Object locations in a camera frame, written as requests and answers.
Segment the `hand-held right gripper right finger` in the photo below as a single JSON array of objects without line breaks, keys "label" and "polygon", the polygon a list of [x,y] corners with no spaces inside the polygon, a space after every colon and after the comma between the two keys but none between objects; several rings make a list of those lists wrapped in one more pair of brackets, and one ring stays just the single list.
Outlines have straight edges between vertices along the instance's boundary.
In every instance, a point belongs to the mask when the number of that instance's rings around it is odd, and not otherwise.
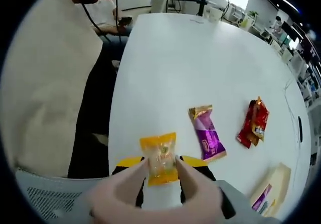
[{"label": "hand-held right gripper right finger", "polygon": [[280,220],[274,217],[263,217],[255,212],[248,198],[228,182],[217,180],[205,161],[189,156],[180,156],[180,159],[219,186],[222,193],[223,214],[219,223],[280,223]]}]

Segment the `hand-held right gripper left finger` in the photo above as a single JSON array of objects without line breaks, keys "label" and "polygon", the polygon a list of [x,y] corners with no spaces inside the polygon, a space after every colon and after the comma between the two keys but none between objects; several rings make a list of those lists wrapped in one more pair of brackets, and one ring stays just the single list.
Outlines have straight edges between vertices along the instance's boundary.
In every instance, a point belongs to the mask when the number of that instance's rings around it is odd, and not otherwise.
[{"label": "hand-held right gripper left finger", "polygon": [[129,157],[121,160],[112,175],[100,180],[85,195],[88,211],[86,223],[146,223],[141,209],[146,159]]}]

